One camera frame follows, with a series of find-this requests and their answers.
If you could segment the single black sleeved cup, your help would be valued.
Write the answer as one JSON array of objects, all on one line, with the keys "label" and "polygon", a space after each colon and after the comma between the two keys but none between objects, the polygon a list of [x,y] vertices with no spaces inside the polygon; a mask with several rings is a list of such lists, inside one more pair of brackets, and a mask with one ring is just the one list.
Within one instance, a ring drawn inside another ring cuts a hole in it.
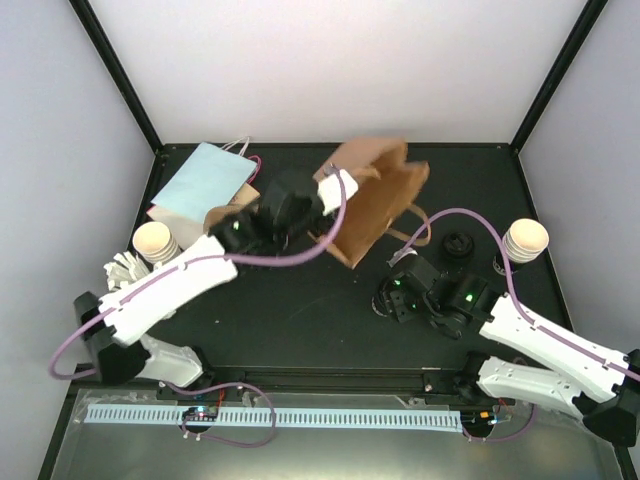
[{"label": "single black sleeved cup", "polygon": [[392,299],[394,292],[395,288],[389,279],[380,282],[371,300],[372,309],[377,315],[391,319],[397,318],[394,301]]}]

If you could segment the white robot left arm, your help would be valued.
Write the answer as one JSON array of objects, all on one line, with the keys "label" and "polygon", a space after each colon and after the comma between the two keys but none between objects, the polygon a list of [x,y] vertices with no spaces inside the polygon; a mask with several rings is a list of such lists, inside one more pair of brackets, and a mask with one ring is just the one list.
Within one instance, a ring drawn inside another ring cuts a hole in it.
[{"label": "white robot left arm", "polygon": [[297,266],[319,256],[337,236],[357,190],[344,169],[321,180],[285,172],[259,200],[225,216],[142,279],[102,297],[77,297],[78,336],[91,356],[91,374],[109,386],[143,378],[180,387],[193,399],[207,397],[215,376],[203,354],[155,339],[150,330],[250,266]]}]

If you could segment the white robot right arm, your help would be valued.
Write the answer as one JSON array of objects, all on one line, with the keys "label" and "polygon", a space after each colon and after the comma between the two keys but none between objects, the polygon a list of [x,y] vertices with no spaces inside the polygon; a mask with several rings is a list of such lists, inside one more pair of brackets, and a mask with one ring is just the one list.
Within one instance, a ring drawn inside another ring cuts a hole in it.
[{"label": "white robot right arm", "polygon": [[393,264],[373,296],[381,316],[425,319],[442,335],[477,335],[535,361],[519,365],[473,352],[454,379],[457,396],[509,398],[562,412],[613,445],[639,436],[639,353],[610,349],[523,307],[471,274],[447,275],[410,252]]}]

